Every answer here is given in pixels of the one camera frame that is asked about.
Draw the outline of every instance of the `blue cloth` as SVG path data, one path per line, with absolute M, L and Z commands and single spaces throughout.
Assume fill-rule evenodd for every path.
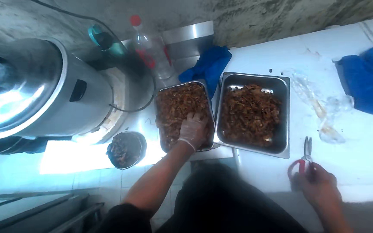
M 194 67 L 180 74 L 179 81 L 189 82 L 197 79 L 205 79 L 208 94 L 210 95 L 210 99 L 212 99 L 221 73 L 231 57 L 232 55 L 226 46 L 214 46 L 201 54 Z
M 338 64 L 355 99 L 355 108 L 373 114 L 373 48 L 360 56 L 345 56 Z

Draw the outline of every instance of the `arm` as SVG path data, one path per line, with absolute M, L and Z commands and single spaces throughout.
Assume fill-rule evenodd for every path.
M 329 233 L 353 233 L 342 213 L 342 199 L 336 187 L 336 177 L 317 163 L 310 167 L 310 177 L 298 175 L 303 194 Z
M 204 141 L 204 131 L 207 119 L 200 120 L 200 114 L 188 114 L 188 118 L 181 125 L 181 132 L 177 144 L 157 164 L 151 167 L 132 186 L 125 204 L 132 204 L 149 214 L 151 218 L 158 211 L 175 176 Z

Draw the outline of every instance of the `red bottle cap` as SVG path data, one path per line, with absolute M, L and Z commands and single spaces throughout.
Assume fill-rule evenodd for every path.
M 134 15 L 131 16 L 131 24 L 132 24 L 132 26 L 137 27 L 141 23 L 142 23 L 142 21 L 141 21 L 141 18 L 139 17 L 139 15 L 134 14 Z

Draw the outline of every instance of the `white countertop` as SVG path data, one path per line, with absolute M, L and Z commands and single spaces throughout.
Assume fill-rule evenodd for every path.
M 373 32 L 373 20 L 365 22 Z M 289 69 L 302 71 L 322 95 L 345 94 L 333 61 L 359 55 L 373 47 L 363 22 L 231 49 L 232 59 L 224 71 L 288 76 Z M 290 159 L 237 150 L 240 174 L 263 192 L 288 192 L 287 168 L 303 156 L 305 136 L 313 139 L 313 160 L 338 178 L 345 201 L 373 200 L 373 115 L 353 109 L 339 116 L 335 129 L 344 144 L 328 144 L 318 135 L 319 119 L 291 88 Z

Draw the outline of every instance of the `gloved hand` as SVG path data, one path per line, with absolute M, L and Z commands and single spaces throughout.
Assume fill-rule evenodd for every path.
M 208 123 L 208 118 L 201 120 L 201 114 L 190 112 L 188 113 L 186 120 L 182 122 L 181 132 L 179 133 L 179 139 L 182 140 L 194 148 L 196 151 L 206 140 L 205 126 Z

